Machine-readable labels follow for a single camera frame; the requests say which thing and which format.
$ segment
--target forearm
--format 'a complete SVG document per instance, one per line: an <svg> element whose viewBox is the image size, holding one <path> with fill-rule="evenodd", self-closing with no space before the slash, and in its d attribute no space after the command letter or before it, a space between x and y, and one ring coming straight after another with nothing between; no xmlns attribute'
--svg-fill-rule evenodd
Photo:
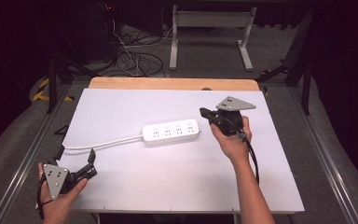
<svg viewBox="0 0 358 224"><path fill-rule="evenodd" d="M247 161L233 162L233 165L237 176L241 223L275 223L260 187L255 180L250 163Z"/></svg>

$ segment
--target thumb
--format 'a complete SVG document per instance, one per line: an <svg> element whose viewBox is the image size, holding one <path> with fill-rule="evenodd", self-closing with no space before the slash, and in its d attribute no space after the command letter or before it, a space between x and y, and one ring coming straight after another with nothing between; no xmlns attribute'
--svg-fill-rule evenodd
<svg viewBox="0 0 358 224"><path fill-rule="evenodd" d="M80 180L80 182L78 182L77 185L65 195L66 198L68 198L68 200L73 202L77 197L77 195L86 187L88 182L89 181L87 178Z"/></svg>

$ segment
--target person's right hand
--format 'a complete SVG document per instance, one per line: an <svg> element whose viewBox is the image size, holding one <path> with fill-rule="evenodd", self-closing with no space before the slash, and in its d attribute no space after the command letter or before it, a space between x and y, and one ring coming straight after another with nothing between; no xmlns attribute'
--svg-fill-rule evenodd
<svg viewBox="0 0 358 224"><path fill-rule="evenodd" d="M242 121L243 131L250 142L252 140L252 132L249 126L249 119L242 116ZM211 124L211 130L223 152L234 165L238 162L249 162L249 149L246 143L243 143L237 135L225 136L214 124Z"/></svg>

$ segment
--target person's left hand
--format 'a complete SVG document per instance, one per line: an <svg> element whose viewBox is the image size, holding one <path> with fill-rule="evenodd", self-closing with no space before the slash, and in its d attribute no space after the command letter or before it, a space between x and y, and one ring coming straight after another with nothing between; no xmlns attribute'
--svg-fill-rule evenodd
<svg viewBox="0 0 358 224"><path fill-rule="evenodd" d="M42 163L39 163L38 167L40 180L43 174ZM46 203L43 205L43 213L45 215L43 223L68 223L72 203L77 195L86 187L87 183L88 179L84 178L68 193L61 194L56 200L46 203L51 200L51 195L50 190L48 189L47 181L45 181L40 192L41 203Z"/></svg>

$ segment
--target power outlet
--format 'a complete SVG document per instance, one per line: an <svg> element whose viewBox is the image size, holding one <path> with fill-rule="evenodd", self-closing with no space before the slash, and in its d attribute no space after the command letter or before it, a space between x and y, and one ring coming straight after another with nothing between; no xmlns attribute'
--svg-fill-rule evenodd
<svg viewBox="0 0 358 224"><path fill-rule="evenodd" d="M145 144L148 146L195 139L199 136L199 133L199 124L194 119L151 124L142 129Z"/></svg>

